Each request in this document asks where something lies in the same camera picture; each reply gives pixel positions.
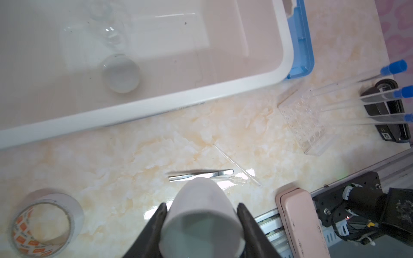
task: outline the orange patterned tape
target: orange patterned tape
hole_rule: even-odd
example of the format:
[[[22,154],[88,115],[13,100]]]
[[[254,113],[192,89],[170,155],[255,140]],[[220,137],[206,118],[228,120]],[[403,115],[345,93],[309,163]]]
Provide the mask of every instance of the orange patterned tape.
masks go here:
[[[24,231],[24,230],[26,230],[26,228],[27,228],[27,226],[26,226],[26,224],[23,222],[23,223],[20,225],[20,229],[21,229],[22,231]]]
[[[23,244],[23,243],[26,241],[26,239],[23,238],[22,236],[18,236],[18,237],[16,238],[16,241],[19,242],[19,243],[21,243],[21,244]]]
[[[19,217],[16,219],[16,224],[19,224],[22,220],[23,220],[23,216],[19,216]]]
[[[51,254],[52,252],[53,252],[53,250],[48,251],[48,252],[46,252],[46,253],[43,253],[40,257],[48,256],[48,255]]]
[[[33,250],[33,253],[41,253],[41,252],[44,252],[44,248],[41,248],[41,249],[34,249]]]
[[[39,241],[31,240],[31,241],[29,241],[28,245],[30,245],[30,246],[38,246],[38,245],[39,245]]]
[[[20,251],[21,253],[28,253],[28,249],[19,248],[19,251]]]

